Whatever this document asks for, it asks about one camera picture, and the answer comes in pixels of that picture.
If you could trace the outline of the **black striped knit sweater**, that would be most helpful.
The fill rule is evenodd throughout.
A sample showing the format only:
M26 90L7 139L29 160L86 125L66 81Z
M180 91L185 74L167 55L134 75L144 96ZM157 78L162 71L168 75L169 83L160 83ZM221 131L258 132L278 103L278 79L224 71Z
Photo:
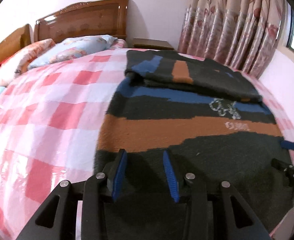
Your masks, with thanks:
M94 171L126 150L121 194L106 207L111 239L180 239L186 205L170 195L164 152L176 181L193 173L206 186L208 238L225 228L220 185L228 181L268 231L292 208L293 190L272 167L290 163L283 135L255 87L230 68L174 51L126 52L124 79L101 126Z

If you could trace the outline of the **pink floral curtain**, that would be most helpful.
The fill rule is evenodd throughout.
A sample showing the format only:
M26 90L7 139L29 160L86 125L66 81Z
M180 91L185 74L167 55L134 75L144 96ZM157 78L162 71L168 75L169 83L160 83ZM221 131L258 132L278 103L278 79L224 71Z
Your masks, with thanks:
M271 61L284 0L190 0L178 51L259 78Z

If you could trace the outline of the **orange floral pillow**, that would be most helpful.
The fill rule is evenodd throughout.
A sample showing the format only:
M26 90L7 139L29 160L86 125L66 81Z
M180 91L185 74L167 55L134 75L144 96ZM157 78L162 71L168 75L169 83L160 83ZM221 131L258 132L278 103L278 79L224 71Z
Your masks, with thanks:
M55 46L51 39L34 42L7 59L0 67L0 86L7 87L14 79L27 72L32 61Z

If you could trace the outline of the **wooden nightstand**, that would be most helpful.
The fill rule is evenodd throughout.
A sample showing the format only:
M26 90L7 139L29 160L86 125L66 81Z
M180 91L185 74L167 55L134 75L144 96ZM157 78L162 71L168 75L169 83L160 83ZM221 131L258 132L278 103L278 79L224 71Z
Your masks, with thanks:
M167 41L151 40L146 38L134 38L132 46L133 48L139 49L174 50L174 48Z

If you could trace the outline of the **blue floral pillow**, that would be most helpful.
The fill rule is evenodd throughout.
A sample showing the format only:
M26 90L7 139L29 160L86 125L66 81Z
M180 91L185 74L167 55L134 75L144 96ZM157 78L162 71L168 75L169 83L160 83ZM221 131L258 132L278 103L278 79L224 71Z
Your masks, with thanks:
M70 37L57 43L53 48L38 56L28 65L28 70L77 59L86 55L109 49L117 38L111 35L96 35L83 37Z

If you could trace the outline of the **light wooden headboard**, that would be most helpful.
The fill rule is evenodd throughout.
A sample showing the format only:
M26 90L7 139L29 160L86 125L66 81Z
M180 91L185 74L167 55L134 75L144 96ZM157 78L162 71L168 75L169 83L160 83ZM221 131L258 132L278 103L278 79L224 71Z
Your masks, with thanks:
M31 26L16 29L0 43L0 62L31 44Z

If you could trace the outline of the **pink floral quilt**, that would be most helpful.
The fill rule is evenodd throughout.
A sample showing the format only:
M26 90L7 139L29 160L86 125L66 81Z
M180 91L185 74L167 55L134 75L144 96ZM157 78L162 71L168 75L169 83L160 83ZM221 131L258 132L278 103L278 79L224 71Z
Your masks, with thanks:
M114 40L114 42L110 46L110 50L123 49L123 48L127 48L127 47L128 47L128 45L125 40L117 38L116 40Z

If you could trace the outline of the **dark wooden headboard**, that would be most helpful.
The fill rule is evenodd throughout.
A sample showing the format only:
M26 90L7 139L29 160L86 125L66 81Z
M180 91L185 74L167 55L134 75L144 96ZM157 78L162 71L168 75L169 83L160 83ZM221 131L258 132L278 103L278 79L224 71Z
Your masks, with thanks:
M51 38L59 43L69 37L111 35L126 39L129 0L99 0L71 4L36 20L34 40Z

